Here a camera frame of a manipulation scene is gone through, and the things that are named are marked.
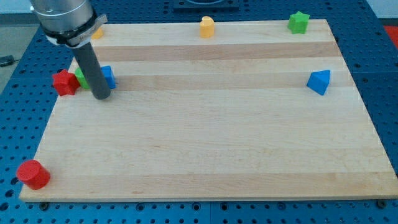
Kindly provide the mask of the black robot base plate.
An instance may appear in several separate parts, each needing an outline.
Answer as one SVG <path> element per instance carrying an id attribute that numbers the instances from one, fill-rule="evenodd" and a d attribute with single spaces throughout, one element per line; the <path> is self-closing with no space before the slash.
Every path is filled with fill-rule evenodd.
<path id="1" fill-rule="evenodd" d="M 173 0 L 174 11 L 239 9 L 239 0 Z"/>

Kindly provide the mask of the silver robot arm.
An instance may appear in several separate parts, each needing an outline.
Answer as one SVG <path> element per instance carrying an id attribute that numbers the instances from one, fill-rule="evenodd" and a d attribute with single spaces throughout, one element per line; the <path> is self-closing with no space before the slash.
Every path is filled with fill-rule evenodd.
<path id="1" fill-rule="evenodd" d="M 37 16 L 47 39 L 54 45 L 76 49 L 87 44 L 105 23 L 89 0 L 30 0 L 30 10 Z"/>

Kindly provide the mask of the yellow block behind arm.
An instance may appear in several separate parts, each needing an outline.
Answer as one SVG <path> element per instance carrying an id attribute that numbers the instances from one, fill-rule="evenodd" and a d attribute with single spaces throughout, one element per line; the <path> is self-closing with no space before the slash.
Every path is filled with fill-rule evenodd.
<path id="1" fill-rule="evenodd" d="M 103 36 L 102 28 L 98 28 L 92 35 L 91 39 L 100 39 Z"/>

